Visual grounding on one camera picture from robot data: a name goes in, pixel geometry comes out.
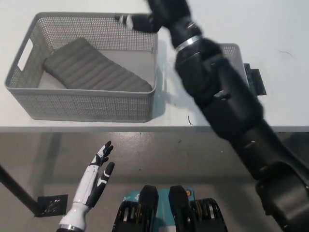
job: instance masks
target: robot finger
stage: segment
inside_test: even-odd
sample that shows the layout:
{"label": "robot finger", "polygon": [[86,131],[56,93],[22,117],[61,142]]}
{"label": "robot finger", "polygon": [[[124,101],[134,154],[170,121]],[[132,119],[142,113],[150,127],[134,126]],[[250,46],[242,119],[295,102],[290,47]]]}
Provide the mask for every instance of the robot finger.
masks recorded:
{"label": "robot finger", "polygon": [[90,208],[95,207],[96,203],[98,202],[100,196],[102,195],[108,180],[110,179],[110,176],[112,174],[112,171],[114,169],[115,163],[110,162],[106,169],[104,170],[103,175],[101,178],[98,179],[97,183],[94,185],[91,194],[89,195],[86,205]]}

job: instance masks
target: white robotic hand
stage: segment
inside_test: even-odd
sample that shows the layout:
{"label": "white robotic hand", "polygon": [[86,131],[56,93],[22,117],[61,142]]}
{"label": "white robotic hand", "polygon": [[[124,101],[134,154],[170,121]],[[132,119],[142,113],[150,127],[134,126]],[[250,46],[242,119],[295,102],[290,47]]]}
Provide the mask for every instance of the white robotic hand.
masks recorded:
{"label": "white robotic hand", "polygon": [[101,178],[98,169],[108,161],[108,155],[113,146],[108,141],[95,155],[79,183],[71,210],[60,221],[57,232],[84,232],[86,230],[85,216],[98,202],[112,174],[115,164],[110,162]]}

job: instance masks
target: robotic arm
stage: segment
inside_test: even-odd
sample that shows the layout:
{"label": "robotic arm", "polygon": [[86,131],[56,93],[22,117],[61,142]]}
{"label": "robotic arm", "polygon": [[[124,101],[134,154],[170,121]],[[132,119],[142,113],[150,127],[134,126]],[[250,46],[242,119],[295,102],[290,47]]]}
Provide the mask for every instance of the robotic arm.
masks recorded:
{"label": "robotic arm", "polygon": [[224,57],[203,37],[186,0],[148,0],[151,14],[116,17],[130,29],[170,31],[175,69],[215,133],[230,142],[254,179],[267,215],[285,232],[309,226],[309,169],[263,119],[263,107]]}
{"label": "robotic arm", "polygon": [[108,141],[86,168],[76,190],[72,208],[60,221],[57,232],[84,232],[86,230],[85,216],[91,208],[95,207],[115,166],[113,162],[110,162],[101,178],[98,178],[98,169],[108,161],[107,156],[112,149],[111,141]]}

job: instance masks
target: basket handle hole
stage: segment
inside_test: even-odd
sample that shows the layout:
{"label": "basket handle hole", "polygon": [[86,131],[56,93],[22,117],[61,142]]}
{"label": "basket handle hole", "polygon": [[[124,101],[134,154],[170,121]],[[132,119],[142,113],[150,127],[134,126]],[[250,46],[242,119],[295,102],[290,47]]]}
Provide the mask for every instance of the basket handle hole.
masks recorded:
{"label": "basket handle hole", "polygon": [[25,68],[25,65],[28,61],[28,58],[30,56],[30,53],[32,51],[32,48],[33,48],[33,43],[31,41],[31,39],[28,39],[28,42],[25,46],[25,49],[23,51],[23,54],[20,56],[20,59],[19,59],[19,62],[18,62],[18,67],[20,69],[20,71],[23,71],[24,68]]}

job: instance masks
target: silver metal ring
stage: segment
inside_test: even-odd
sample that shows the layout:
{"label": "silver metal ring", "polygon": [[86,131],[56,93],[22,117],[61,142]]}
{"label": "silver metal ring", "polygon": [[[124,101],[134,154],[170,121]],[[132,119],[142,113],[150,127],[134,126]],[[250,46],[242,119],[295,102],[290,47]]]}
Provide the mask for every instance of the silver metal ring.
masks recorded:
{"label": "silver metal ring", "polygon": [[179,45],[178,47],[176,47],[176,51],[177,51],[177,52],[180,52],[180,51],[183,50],[185,47],[194,44],[196,41],[199,41],[199,40],[202,39],[202,38],[203,38],[203,37],[200,36],[200,35],[193,36],[192,38],[188,39],[187,41],[183,42],[181,45]]}
{"label": "silver metal ring", "polygon": [[59,228],[67,229],[67,230],[75,231],[75,232],[84,232],[82,229],[80,229],[80,228],[78,228],[76,226],[66,225],[66,224],[60,224]]}

